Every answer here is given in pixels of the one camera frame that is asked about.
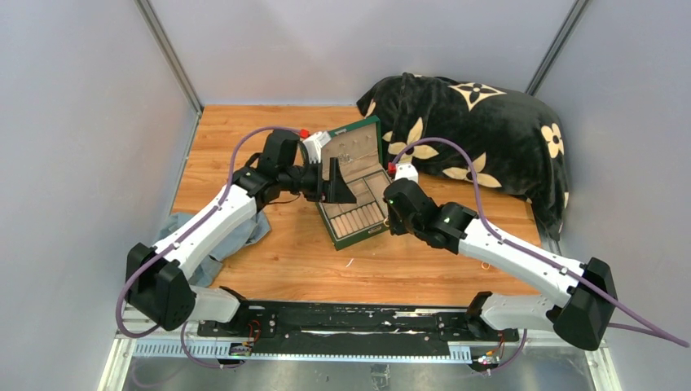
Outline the silver necklace jewelry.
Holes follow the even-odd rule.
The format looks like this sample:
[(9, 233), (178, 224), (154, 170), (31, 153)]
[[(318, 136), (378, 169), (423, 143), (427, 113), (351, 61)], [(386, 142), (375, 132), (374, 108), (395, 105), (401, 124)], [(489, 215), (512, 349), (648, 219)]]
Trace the silver necklace jewelry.
[(348, 153), (343, 153), (338, 156), (340, 164), (341, 165), (350, 165), (353, 164), (358, 158), (356, 156), (352, 156), (351, 154)]

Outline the green jewelry box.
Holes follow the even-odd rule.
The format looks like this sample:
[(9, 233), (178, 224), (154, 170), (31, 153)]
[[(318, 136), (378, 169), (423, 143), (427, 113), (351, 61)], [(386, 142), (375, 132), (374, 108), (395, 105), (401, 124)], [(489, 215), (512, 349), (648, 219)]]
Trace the green jewelry box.
[(332, 139), (322, 149), (322, 160), (320, 161), (323, 163), (323, 177), (325, 179), (328, 179), (329, 159), (331, 157), (338, 158), (343, 153), (348, 153), (358, 158), (353, 164), (340, 164), (342, 176), (347, 184), (361, 175), (369, 174), (378, 169), (383, 169), (386, 172), (381, 122), (377, 116), (370, 116), (327, 131)]

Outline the green jewelry tray insert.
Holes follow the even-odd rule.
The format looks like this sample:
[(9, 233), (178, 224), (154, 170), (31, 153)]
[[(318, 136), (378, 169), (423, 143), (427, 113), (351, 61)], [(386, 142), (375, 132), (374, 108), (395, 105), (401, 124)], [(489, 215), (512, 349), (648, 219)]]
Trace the green jewelry tray insert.
[(317, 208), (336, 250), (347, 248), (388, 229), (383, 191), (391, 184), (389, 175), (378, 169), (348, 182), (355, 204), (318, 203)]

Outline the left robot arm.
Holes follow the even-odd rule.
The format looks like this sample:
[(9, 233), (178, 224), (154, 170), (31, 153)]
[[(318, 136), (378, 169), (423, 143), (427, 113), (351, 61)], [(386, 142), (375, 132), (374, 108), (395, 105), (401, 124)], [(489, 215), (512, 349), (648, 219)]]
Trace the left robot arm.
[(117, 298), (116, 321), (120, 332), (141, 338), (144, 332), (126, 329), (125, 304), (154, 323), (174, 331), (188, 321), (214, 321), (229, 336), (249, 328), (242, 297), (228, 288), (190, 284), (204, 258), (234, 229), (253, 220), (286, 191), (312, 202), (352, 204), (336, 157), (323, 159), (321, 150), (332, 139), (328, 131), (310, 134), (283, 126), (267, 126), (261, 152), (237, 168), (230, 163), (221, 191), (174, 233), (152, 246), (136, 244), (128, 253), (126, 281)]

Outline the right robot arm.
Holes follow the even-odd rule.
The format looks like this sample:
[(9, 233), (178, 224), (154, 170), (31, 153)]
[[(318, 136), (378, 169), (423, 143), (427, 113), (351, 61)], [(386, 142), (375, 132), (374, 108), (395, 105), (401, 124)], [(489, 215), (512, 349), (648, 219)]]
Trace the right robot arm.
[(495, 332), (526, 329), (554, 332), (583, 350), (596, 350), (614, 313), (610, 266), (596, 257), (582, 263), (550, 253), (484, 223), (461, 204), (435, 204), (410, 179), (383, 193), (392, 235), (414, 235), (431, 248), (471, 257), (499, 268), (538, 290), (534, 296), (480, 292), (465, 312), (465, 328), (476, 340)]

